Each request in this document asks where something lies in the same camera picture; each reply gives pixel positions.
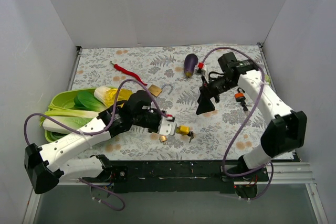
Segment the yellow padlock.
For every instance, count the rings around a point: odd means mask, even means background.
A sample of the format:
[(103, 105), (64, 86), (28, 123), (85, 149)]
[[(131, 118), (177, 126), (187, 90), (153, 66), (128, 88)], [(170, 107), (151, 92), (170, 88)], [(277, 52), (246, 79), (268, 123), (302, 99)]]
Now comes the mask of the yellow padlock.
[(178, 126), (176, 128), (176, 133), (179, 134), (179, 135), (187, 135), (189, 137), (193, 137), (194, 136), (194, 133), (193, 131), (190, 129), (190, 127), (188, 126)]

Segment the orange padlock black keys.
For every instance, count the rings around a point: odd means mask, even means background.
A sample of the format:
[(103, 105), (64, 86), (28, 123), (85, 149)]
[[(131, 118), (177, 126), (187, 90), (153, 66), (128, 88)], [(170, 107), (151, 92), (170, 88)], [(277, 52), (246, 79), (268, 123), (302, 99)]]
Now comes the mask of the orange padlock black keys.
[(244, 112), (248, 112), (248, 108), (247, 108), (247, 104), (246, 104), (246, 102), (245, 102), (245, 101), (241, 101), (240, 104), (241, 104), (241, 106), (243, 107), (243, 111), (244, 111)]

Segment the yellow padlock keys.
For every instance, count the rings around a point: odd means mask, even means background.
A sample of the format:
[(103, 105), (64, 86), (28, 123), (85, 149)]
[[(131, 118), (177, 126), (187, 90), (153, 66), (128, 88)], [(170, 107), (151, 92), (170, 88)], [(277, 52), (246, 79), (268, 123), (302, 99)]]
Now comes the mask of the yellow padlock keys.
[(192, 139), (194, 138), (194, 132), (193, 131), (189, 131), (189, 133), (187, 134), (187, 136), (189, 137), (189, 143), (192, 141)]

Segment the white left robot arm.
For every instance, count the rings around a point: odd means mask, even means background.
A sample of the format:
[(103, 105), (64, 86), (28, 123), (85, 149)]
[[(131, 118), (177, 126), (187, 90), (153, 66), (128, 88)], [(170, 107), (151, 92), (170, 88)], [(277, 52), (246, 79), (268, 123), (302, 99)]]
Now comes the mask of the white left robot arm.
[(32, 143), (25, 148), (24, 168), (36, 194), (55, 188), (61, 180), (83, 177), (106, 182), (112, 170), (103, 155), (77, 162), (72, 158), (92, 146), (140, 126), (159, 135), (174, 135), (174, 116), (154, 104), (152, 95), (144, 90), (132, 94), (126, 101), (115, 103), (83, 127), (57, 141), (42, 146)]

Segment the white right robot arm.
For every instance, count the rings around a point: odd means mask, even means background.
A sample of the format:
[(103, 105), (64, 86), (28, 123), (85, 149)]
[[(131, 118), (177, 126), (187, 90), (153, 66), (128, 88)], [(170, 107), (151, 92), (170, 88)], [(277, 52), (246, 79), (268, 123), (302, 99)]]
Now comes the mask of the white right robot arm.
[(304, 144), (307, 116), (302, 111), (294, 111), (277, 96), (266, 83), (262, 68), (249, 57), (239, 61), (234, 53), (229, 52), (222, 55), (218, 63), (223, 74), (212, 81), (206, 78), (204, 63), (198, 64), (202, 85), (196, 114), (214, 111), (215, 106), (211, 99), (218, 103), (220, 94), (233, 88), (241, 88), (252, 99), (254, 106), (250, 113), (258, 109), (268, 125), (261, 136), (260, 144), (241, 156), (236, 167), (223, 170), (226, 176), (248, 181), (275, 157)]

